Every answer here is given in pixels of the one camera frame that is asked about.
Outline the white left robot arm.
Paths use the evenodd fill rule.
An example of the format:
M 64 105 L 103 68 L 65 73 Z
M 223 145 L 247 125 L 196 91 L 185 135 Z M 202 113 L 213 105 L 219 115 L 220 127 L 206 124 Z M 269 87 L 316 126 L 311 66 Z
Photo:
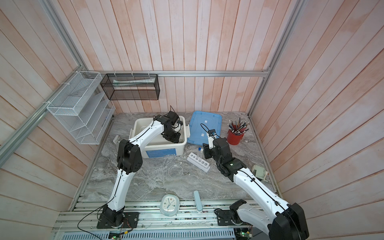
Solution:
M 173 144 L 179 142 L 182 122 L 177 113 L 154 116 L 151 123 L 129 140 L 121 140 L 117 155 L 117 179 L 108 202 L 103 206 L 99 228 L 119 228 L 124 223 L 126 195 L 135 173 L 143 164 L 142 151 L 157 136 Z

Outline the blue plastic bin lid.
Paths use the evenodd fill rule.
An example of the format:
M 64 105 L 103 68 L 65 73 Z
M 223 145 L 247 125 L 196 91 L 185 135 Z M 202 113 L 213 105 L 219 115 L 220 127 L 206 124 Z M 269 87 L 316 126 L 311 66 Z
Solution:
M 222 116 L 219 114 L 195 111 L 190 120 L 190 137 L 187 142 L 202 146 L 208 144 L 208 130 L 215 130 L 218 135 L 221 133 Z

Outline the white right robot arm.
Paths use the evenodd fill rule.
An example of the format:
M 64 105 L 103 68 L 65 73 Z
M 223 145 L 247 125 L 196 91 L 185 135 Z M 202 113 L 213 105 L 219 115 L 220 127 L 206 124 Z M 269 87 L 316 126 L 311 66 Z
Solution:
M 297 203 L 289 204 L 259 181 L 241 160 L 233 157 L 225 138 L 209 137 L 203 148 L 205 159 L 214 159 L 222 175 L 241 187 L 261 207 L 258 210 L 238 200 L 230 207 L 233 223 L 251 224 L 271 240 L 306 240 L 310 236 L 303 208 Z

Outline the white plastic storage bin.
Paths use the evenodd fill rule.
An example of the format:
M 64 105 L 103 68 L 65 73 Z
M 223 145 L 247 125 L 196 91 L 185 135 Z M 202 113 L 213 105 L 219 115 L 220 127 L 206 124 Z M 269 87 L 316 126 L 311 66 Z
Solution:
M 190 137 L 190 127 L 186 124 L 186 120 L 183 116 L 179 116 L 179 118 L 180 121 L 183 122 L 183 126 L 177 129 L 177 131 L 181 134 L 179 142 L 174 144 L 167 141 L 162 135 L 157 135 L 146 145 L 145 148 L 141 149 L 143 158 L 181 156 L 184 154 L 187 139 Z M 136 120 L 134 128 L 131 129 L 129 139 L 134 138 L 136 135 L 140 136 L 141 132 L 152 124 L 152 121 L 152 118 L 141 118 Z

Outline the clear petri dish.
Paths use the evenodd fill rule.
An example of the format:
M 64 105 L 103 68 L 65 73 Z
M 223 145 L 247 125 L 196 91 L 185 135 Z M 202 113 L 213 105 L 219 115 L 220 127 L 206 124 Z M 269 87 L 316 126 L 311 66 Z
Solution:
M 168 174 L 172 179 L 178 179 L 182 177 L 183 173 L 184 169 L 181 165 L 172 165 L 168 170 Z

